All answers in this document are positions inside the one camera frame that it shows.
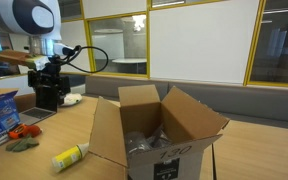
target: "cable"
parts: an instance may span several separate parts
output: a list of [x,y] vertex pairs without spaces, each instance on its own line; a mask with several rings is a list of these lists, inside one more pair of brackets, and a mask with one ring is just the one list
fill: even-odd
[[[105,65],[104,65],[101,69],[96,70],[96,71],[87,71],[87,70],[81,69],[81,68],[79,68],[79,67],[71,64],[71,62],[81,53],[81,51],[82,51],[83,49],[88,49],[88,48],[89,48],[89,49],[96,49],[96,50],[99,50],[99,51],[101,51],[101,52],[104,53],[104,55],[105,55],[105,57],[106,57],[106,62],[105,62]],[[103,70],[107,67],[107,65],[108,65],[108,62],[109,62],[108,55],[107,55],[107,53],[106,53],[103,49],[101,49],[101,48],[98,48],[98,47],[95,47],[95,46],[84,46],[84,47],[81,47],[80,45],[78,45],[78,46],[76,46],[72,51],[75,51],[74,55],[73,55],[72,57],[71,57],[71,56],[66,56],[66,57],[63,58],[63,59],[60,59],[60,60],[59,60],[59,61],[60,61],[60,64],[58,64],[59,66],[63,66],[63,65],[66,65],[66,64],[67,64],[67,65],[70,65],[70,66],[72,66],[73,68],[75,68],[75,69],[77,69],[77,70],[79,70],[79,71],[85,72],[85,73],[97,73],[97,72],[103,71]]]

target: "red object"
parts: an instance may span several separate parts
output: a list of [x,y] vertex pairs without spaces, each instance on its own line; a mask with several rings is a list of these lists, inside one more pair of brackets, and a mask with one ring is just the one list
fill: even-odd
[[8,132],[9,137],[13,139],[18,139],[26,136],[27,134],[31,134],[32,137],[35,137],[41,133],[41,129],[36,125],[27,126],[25,124],[19,124],[15,128],[11,129]]
[[31,125],[31,126],[28,126],[28,132],[31,133],[32,137],[35,137],[41,134],[42,130],[36,125]]

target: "white table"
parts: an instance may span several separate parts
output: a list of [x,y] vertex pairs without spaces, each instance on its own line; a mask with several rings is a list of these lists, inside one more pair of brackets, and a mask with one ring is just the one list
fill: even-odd
[[146,63],[146,58],[119,58],[114,59],[112,62],[120,64],[136,64],[136,73],[138,74],[138,64]]

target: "room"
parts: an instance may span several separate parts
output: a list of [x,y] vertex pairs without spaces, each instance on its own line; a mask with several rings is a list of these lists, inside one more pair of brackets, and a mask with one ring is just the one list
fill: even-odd
[[[72,108],[87,112],[79,106],[89,97],[118,102],[120,86],[154,84],[161,100],[175,86],[230,119],[223,137],[205,150],[200,179],[288,177],[288,1],[59,0],[59,6],[62,43],[72,48],[96,46],[109,57],[98,73],[89,72],[104,67],[106,57],[96,49],[84,49],[71,63],[85,72],[72,65],[61,67],[61,75],[70,77],[72,92],[84,95]],[[0,34],[0,50],[27,52],[27,38]],[[16,96],[34,93],[27,83],[27,67],[9,65],[5,71],[4,66],[0,64],[0,88],[18,88]],[[96,101],[90,101],[93,118]],[[68,130],[77,133],[80,142],[56,137],[57,121],[41,122],[43,129],[54,129],[37,137],[40,146],[54,143],[60,153],[88,141],[90,134],[77,132],[90,133],[92,125]],[[47,132],[65,146],[44,138]],[[39,153],[38,148],[23,153]],[[20,154],[3,152],[0,160]],[[58,174],[48,171],[51,163],[41,165],[46,167],[36,175],[83,179],[80,169],[95,162],[121,175],[120,167],[86,158]],[[9,175],[1,174],[0,179]]]

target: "laptop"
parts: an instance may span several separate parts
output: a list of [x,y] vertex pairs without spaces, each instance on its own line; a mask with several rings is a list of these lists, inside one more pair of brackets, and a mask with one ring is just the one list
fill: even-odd
[[26,125],[33,125],[50,116],[53,116],[54,114],[56,114],[55,111],[33,107],[26,111],[20,112],[19,116],[20,116],[21,123],[24,123]]

